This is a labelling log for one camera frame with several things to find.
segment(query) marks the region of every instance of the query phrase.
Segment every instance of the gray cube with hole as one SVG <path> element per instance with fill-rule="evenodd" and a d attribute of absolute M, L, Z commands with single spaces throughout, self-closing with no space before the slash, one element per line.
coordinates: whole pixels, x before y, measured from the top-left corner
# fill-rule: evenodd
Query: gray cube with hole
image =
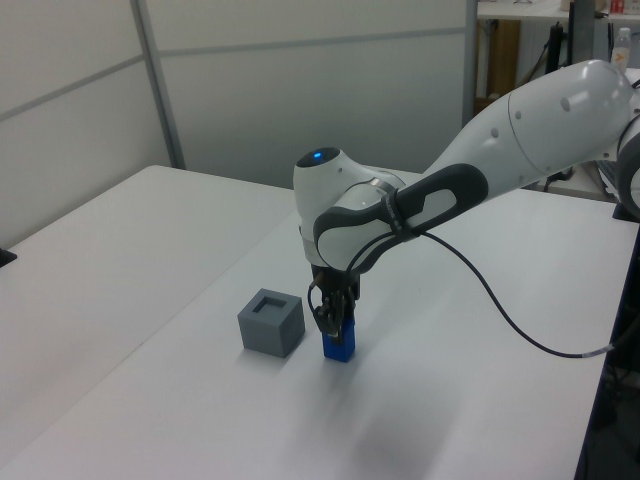
<path fill-rule="evenodd" d="M 265 290 L 238 314 L 244 348 L 284 358 L 304 333 L 300 297 Z"/>

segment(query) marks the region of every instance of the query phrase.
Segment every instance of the black grip band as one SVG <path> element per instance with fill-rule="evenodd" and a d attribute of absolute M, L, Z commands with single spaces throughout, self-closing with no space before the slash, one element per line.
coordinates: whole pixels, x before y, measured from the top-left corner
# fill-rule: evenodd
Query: black grip band
<path fill-rule="evenodd" d="M 411 227 L 400 213 L 400 209 L 396 203 L 397 191 L 398 189 L 395 189 L 393 192 L 382 197 L 382 217 L 383 220 L 389 224 L 391 231 L 398 240 L 408 242 L 418 235 L 411 231 Z"/>

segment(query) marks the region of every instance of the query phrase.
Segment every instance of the white table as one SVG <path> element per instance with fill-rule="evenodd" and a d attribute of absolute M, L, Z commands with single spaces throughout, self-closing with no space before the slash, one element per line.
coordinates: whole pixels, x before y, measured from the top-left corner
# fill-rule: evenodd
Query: white table
<path fill-rule="evenodd" d="M 0 269 L 0 467 L 295 209 L 291 192 L 150 167 Z"/>
<path fill-rule="evenodd" d="M 586 351 L 609 339 L 638 231 L 612 210 L 520 190 L 435 233 L 525 331 Z M 603 357 L 559 359 L 525 343 L 426 239 L 363 276 L 350 363 L 323 359 L 306 307 L 289 358 L 243 350 L 240 309 L 261 287 L 304 296 L 309 270 L 294 213 L 0 478 L 573 478 Z"/>
<path fill-rule="evenodd" d="M 569 20 L 569 12 L 560 10 L 560 0 L 532 0 L 532 3 L 514 3 L 514 0 L 496 0 L 495 2 L 478 3 L 479 20 L 550 20 L 563 22 Z M 614 13 L 602 21 L 640 24 L 640 15 Z"/>

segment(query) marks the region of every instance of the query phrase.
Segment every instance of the black cable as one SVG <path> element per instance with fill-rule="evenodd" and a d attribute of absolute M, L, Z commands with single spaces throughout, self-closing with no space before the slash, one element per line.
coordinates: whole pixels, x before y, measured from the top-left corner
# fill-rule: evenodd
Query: black cable
<path fill-rule="evenodd" d="M 340 293 L 341 295 L 344 296 L 347 287 L 348 287 L 348 281 L 349 281 L 349 274 L 351 273 L 351 270 L 353 270 L 353 266 L 356 264 L 356 262 L 358 261 L 358 259 L 364 254 L 364 252 L 366 252 L 372 245 L 375 245 L 377 242 L 379 242 L 380 240 L 383 240 L 385 238 L 388 237 L 393 237 L 393 233 L 392 232 L 387 232 L 384 233 L 382 235 L 377 236 L 376 238 L 374 238 L 373 240 L 367 242 L 367 244 L 362 247 L 358 253 L 356 253 L 354 255 L 354 257 L 351 259 L 351 262 L 349 262 L 349 265 L 347 266 L 347 269 L 345 270 L 345 274 L 344 274 L 344 279 L 342 281 L 342 285 L 340 286 Z M 320 278 L 319 276 L 313 279 L 313 282 L 311 282 L 311 284 L 309 285 L 309 290 L 307 290 L 307 303 L 309 304 L 309 309 L 311 310 L 311 313 L 313 314 L 314 318 L 316 317 L 316 309 L 320 308 L 320 307 L 314 307 L 313 306 L 313 302 L 311 300 L 311 292 L 313 291 L 313 289 L 318 285 L 318 283 L 320 282 Z"/>
<path fill-rule="evenodd" d="M 535 341 L 533 338 L 531 338 L 525 332 L 523 332 L 522 329 L 520 327 L 518 327 L 518 325 L 516 325 L 513 320 L 511 320 L 511 317 L 509 317 L 507 312 L 504 310 L 504 308 L 502 307 L 502 305 L 498 301 L 497 297 L 493 293 L 493 290 L 491 290 L 491 287 L 489 286 L 487 281 L 484 279 L 482 274 L 478 271 L 478 269 L 462 253 L 460 253 L 458 250 L 456 250 L 454 247 L 449 245 L 444 240 L 436 237 L 435 235 L 433 235 L 431 233 L 424 232 L 424 233 L 422 233 L 422 235 L 427 237 L 427 238 L 430 238 L 434 242 L 439 243 L 444 248 L 446 248 L 451 253 L 453 253 L 456 257 L 458 257 L 460 260 L 462 260 L 462 262 L 467 267 L 469 267 L 469 269 L 475 274 L 475 276 L 478 277 L 478 280 L 480 280 L 480 283 L 482 283 L 482 286 L 484 287 L 484 289 L 489 294 L 489 297 L 491 298 L 491 300 L 493 300 L 493 303 L 498 308 L 498 310 L 500 311 L 500 313 L 502 314 L 504 319 L 507 321 L 507 323 L 511 326 L 511 328 L 513 328 L 527 342 L 529 342 L 530 344 L 534 345 L 535 347 L 538 347 L 540 350 L 542 350 L 544 352 L 547 352 L 547 353 L 549 353 L 551 355 L 555 355 L 557 357 L 563 357 L 563 358 L 590 358 L 590 357 L 595 357 L 595 356 L 601 355 L 603 353 L 608 353 L 608 352 L 612 351 L 613 349 L 615 349 L 615 348 L 619 347 L 620 345 L 622 345 L 631 336 L 631 334 L 636 330 L 636 328 L 640 324 L 640 315 L 638 315 L 635 318 L 635 320 L 631 323 L 631 325 L 627 328 L 627 330 L 620 337 L 618 337 L 618 339 L 615 342 L 611 342 L 606 347 L 599 348 L 598 350 L 594 350 L 592 352 L 565 353 L 565 352 L 559 352 L 558 350 L 553 350 L 553 349 L 551 349 L 549 347 L 545 347 L 541 343 Z"/>
<path fill-rule="evenodd" d="M 531 79 L 533 78 L 535 73 L 538 71 L 538 69 L 542 65 L 542 57 L 544 57 L 544 52 L 547 51 L 547 47 L 548 46 L 549 46 L 549 42 L 545 43 L 544 47 L 542 47 L 542 52 L 540 52 L 540 56 L 538 57 L 538 61 L 533 65 L 533 68 L 531 69 L 531 73 L 529 74 L 529 78 L 527 78 L 527 80 L 523 83 L 523 85 L 527 84 L 527 83 L 529 83 L 531 81 Z"/>
<path fill-rule="evenodd" d="M 351 270 L 353 270 L 353 266 L 356 264 L 358 259 L 362 256 L 362 254 L 366 252 L 372 245 L 375 245 L 376 243 L 378 243 L 380 240 L 393 237 L 393 235 L 394 235 L 393 232 L 387 232 L 387 233 L 383 233 L 382 235 L 378 235 L 376 238 L 374 238 L 373 240 L 368 242 L 364 247 L 362 247 L 358 251 L 358 253 L 355 254 L 355 256 L 351 259 L 351 262 L 349 263 L 349 265 L 347 266 L 347 269 L 344 272 L 345 275 L 344 275 L 344 280 L 342 282 L 342 291 L 346 290 L 346 287 L 347 287 L 346 283 L 349 279 L 349 274 L 351 273 Z"/>

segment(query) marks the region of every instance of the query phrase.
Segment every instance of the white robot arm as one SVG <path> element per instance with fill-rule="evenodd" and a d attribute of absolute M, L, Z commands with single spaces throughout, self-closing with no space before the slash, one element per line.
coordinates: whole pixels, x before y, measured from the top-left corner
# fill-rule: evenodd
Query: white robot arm
<path fill-rule="evenodd" d="M 296 164 L 294 190 L 305 255 L 323 292 L 320 329 L 339 334 L 342 310 L 358 297 L 359 274 L 389 248 L 618 141 L 620 196 L 640 216 L 640 128 L 632 125 L 639 108 L 640 95 L 624 75 L 589 61 L 493 103 L 410 186 L 335 148 L 308 153 Z"/>

